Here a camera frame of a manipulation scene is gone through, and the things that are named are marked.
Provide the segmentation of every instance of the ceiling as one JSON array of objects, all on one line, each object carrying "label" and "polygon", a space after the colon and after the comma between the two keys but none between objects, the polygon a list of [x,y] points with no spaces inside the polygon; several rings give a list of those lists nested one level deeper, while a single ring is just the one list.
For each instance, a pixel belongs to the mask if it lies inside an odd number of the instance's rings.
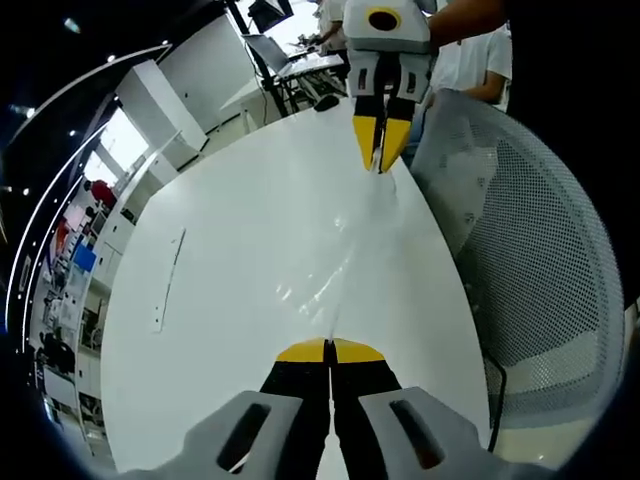
[{"label": "ceiling", "polygon": [[[39,107],[79,76],[107,63],[110,55],[120,58],[164,40],[175,48],[223,13],[224,5],[218,0],[21,0],[0,6],[0,16],[9,20],[0,30],[5,46],[0,75],[0,183],[12,189],[0,193],[4,224],[0,285],[9,283],[18,245],[43,193],[83,140],[113,114],[115,87],[132,65],[162,52],[113,62],[56,98],[17,136],[26,117],[24,111],[16,110]],[[69,18],[78,25],[79,33],[65,27]],[[83,162],[91,146],[78,156],[76,165]],[[26,247],[42,242],[58,210],[53,199],[63,197],[80,173],[68,168],[54,184],[28,230]],[[29,190],[26,196],[24,189]],[[33,252],[20,250],[18,271],[26,254]],[[13,289],[8,292],[9,298],[15,293]],[[21,317],[19,302],[10,305],[15,305]],[[10,333],[13,309],[11,306],[8,312]]]}]

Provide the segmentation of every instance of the white shirt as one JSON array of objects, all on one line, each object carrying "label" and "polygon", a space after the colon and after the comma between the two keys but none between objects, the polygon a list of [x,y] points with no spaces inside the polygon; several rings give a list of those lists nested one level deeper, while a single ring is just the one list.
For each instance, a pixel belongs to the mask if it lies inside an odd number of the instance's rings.
[{"label": "white shirt", "polygon": [[[318,6],[318,29],[321,35],[331,28],[333,22],[343,21],[345,3],[346,0],[322,0],[322,3]],[[346,48],[347,40],[342,29],[338,30],[322,45],[323,53],[345,50]]]},{"label": "white shirt", "polygon": [[431,77],[433,91],[467,90],[484,85],[486,72],[511,79],[511,39],[506,29],[445,45]]}]

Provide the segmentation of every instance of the mesh chair back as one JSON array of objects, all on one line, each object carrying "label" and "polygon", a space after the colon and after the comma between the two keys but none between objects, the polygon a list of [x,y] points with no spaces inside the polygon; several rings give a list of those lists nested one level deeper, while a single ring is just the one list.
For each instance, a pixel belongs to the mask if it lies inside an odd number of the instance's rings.
[{"label": "mesh chair back", "polygon": [[622,294],[607,233],[571,172],[524,126],[450,90],[427,114],[411,171],[480,343],[506,368],[502,425],[602,411],[621,373]]}]

